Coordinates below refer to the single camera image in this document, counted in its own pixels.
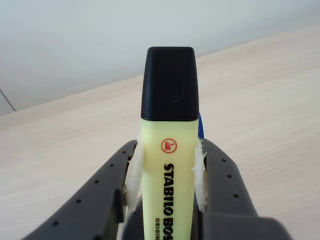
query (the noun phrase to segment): white foam padding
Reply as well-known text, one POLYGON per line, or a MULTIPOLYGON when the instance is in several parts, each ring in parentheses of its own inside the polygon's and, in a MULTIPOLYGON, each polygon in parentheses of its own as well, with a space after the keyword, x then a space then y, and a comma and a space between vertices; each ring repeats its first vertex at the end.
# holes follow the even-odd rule
POLYGON ((203 154, 202 142, 199 139, 194 149, 194 188, 200 212, 204 213, 207 205, 207 172, 204 163, 206 154, 203 154))
POLYGON ((137 145, 135 147, 133 156, 130 160, 130 164, 126 172, 124 182, 124 194, 126 204, 128 206, 128 213, 131 213, 136 210, 143 169, 144 144, 140 141, 140 138, 138 137, 137 145))

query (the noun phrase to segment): white wall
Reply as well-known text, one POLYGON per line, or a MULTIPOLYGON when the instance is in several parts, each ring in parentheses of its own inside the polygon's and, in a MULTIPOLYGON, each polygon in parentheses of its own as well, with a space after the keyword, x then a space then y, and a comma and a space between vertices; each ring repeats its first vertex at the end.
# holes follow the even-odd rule
POLYGON ((0 94, 0 116, 12 113, 13 109, 7 103, 6 99, 0 94))
POLYGON ((319 0, 10 0, 0 8, 0 88, 17 109, 143 72, 150 46, 197 56, 317 13, 319 0))

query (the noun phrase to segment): light wood surface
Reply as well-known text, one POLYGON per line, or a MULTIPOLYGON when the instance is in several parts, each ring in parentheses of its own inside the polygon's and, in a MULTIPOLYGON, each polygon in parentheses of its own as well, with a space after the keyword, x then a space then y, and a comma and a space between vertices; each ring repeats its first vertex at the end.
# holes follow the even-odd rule
MULTIPOLYGON (((238 165, 259 215, 319 240, 320 27, 197 59, 205 136, 238 165)), ((140 128, 142 77, 0 117, 0 238, 53 214, 140 128)))

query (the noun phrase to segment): yellow highlighter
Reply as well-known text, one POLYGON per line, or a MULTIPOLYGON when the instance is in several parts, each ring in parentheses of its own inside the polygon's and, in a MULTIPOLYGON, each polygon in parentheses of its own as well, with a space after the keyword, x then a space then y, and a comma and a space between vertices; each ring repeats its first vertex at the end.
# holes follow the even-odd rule
POLYGON ((151 47, 141 106, 145 240, 190 240, 198 81, 191 47, 151 47))

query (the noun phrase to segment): blue object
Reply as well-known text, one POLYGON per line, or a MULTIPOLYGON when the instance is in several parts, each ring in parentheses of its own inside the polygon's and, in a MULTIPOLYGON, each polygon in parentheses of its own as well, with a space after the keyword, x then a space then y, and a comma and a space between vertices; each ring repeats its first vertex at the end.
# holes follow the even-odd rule
POLYGON ((202 118, 201 118, 200 113, 199 113, 198 137, 200 139, 204 139, 205 138, 204 125, 202 124, 202 118))

